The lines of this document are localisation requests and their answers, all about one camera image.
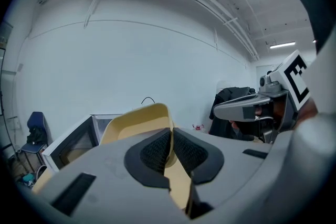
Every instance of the black mesh pad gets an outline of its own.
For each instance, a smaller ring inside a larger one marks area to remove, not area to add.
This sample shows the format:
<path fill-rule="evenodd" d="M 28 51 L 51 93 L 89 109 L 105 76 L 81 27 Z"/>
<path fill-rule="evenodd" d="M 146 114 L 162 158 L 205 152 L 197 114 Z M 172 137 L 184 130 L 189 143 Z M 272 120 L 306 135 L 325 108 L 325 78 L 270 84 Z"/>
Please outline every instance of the black mesh pad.
<path fill-rule="evenodd" d="M 145 166 L 163 175 L 169 150 L 170 132 L 165 132 L 164 135 L 141 150 L 140 159 Z"/>
<path fill-rule="evenodd" d="M 224 164 L 218 148 L 179 128 L 174 128 L 174 152 L 196 185 L 212 181 Z"/>
<path fill-rule="evenodd" d="M 169 179 L 163 176 L 169 151 L 170 129 L 165 128 L 132 146 L 125 154 L 125 168 L 144 186 L 169 189 Z"/>

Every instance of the black jacket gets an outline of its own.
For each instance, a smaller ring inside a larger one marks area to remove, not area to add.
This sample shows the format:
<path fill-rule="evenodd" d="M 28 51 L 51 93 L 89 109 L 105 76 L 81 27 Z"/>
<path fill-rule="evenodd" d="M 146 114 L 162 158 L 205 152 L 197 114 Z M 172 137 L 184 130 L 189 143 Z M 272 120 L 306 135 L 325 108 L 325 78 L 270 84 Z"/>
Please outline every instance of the black jacket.
<path fill-rule="evenodd" d="M 27 136 L 27 143 L 33 145 L 48 144 L 47 134 L 43 128 L 34 126 L 29 131 L 30 135 Z"/>
<path fill-rule="evenodd" d="M 221 120 L 214 115 L 213 109 L 214 106 L 236 99 L 238 97 L 243 97 L 249 94 L 256 93 L 255 89 L 250 87 L 238 88 L 238 87 L 231 87 L 225 88 L 216 94 L 215 101 L 212 105 L 211 112 L 209 118 L 213 120 L 209 134 L 225 137 L 225 138 L 232 138 L 232 139 L 239 139 L 243 140 L 242 134 L 239 132 L 238 134 L 235 133 L 231 124 L 227 120 Z"/>

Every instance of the black slot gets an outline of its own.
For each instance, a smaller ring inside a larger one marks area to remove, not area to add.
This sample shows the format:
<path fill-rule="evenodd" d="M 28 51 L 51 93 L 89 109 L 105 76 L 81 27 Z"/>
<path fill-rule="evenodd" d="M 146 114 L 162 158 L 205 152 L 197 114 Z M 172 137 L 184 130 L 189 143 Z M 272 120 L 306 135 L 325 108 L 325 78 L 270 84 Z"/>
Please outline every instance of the black slot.
<path fill-rule="evenodd" d="M 164 128 L 127 150 L 124 165 L 136 181 L 147 187 L 170 188 L 164 177 L 170 139 L 170 129 Z"/>
<path fill-rule="evenodd" d="M 179 128 L 174 128 L 174 152 L 195 185 L 211 182 L 224 165 L 222 151 Z"/>
<path fill-rule="evenodd" d="M 265 159 L 268 155 L 268 153 L 266 153 L 266 152 L 255 151 L 255 150 L 251 150 L 251 149 L 244 150 L 243 153 L 246 154 L 246 155 L 250 155 L 250 156 L 261 158 L 261 159 Z"/>
<path fill-rule="evenodd" d="M 70 216 L 95 178 L 96 176 L 81 173 L 51 205 L 63 214 Z"/>

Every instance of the floor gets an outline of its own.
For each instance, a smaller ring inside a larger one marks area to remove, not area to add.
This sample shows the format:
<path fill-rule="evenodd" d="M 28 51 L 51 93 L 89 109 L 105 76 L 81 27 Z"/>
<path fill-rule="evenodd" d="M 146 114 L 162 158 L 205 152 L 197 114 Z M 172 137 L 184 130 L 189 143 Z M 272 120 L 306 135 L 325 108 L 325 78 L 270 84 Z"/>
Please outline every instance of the floor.
<path fill-rule="evenodd" d="M 39 169 L 39 167 L 41 166 L 38 158 L 36 156 L 36 154 L 33 153 L 26 153 L 27 157 L 34 169 L 35 172 L 37 172 L 37 170 Z M 15 181 L 17 181 L 18 179 L 20 179 L 22 176 L 28 174 L 28 173 L 33 173 L 27 159 L 26 156 L 23 152 L 18 154 L 18 158 L 20 160 L 20 162 L 18 160 L 16 160 L 15 158 L 13 158 L 13 160 L 11 160 L 9 162 L 9 169 L 11 171 L 11 174 L 14 178 Z"/>

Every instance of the blue chair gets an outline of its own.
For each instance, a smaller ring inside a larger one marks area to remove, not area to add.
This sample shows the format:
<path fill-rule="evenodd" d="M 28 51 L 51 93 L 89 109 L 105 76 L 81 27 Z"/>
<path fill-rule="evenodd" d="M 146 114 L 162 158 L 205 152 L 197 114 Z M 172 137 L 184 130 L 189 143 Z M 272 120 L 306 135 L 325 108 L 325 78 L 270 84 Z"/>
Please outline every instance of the blue chair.
<path fill-rule="evenodd" d="M 27 126 L 29 129 L 33 128 L 33 127 L 39 127 L 39 128 L 42 128 L 46 135 L 47 135 L 47 129 L 46 129 L 46 125 L 45 125 L 45 118 L 44 118 L 44 115 L 42 112 L 33 112 L 31 114 L 31 116 L 29 117 L 29 120 L 27 122 Z M 40 150 L 45 146 L 45 144 L 39 144 L 39 145 L 33 145 L 33 144 L 29 144 L 29 143 L 26 143 L 22 148 L 21 150 L 23 151 L 23 153 L 25 154 L 26 156 L 26 159 L 28 161 L 28 164 L 29 166 L 31 167 L 32 171 L 34 171 L 28 157 L 27 157 L 27 154 L 26 152 L 29 152 L 29 153 L 34 153 L 36 154 L 37 158 L 38 158 L 38 161 L 40 162 L 41 165 L 44 165 L 43 164 L 43 159 L 42 159 L 42 156 L 40 155 Z"/>

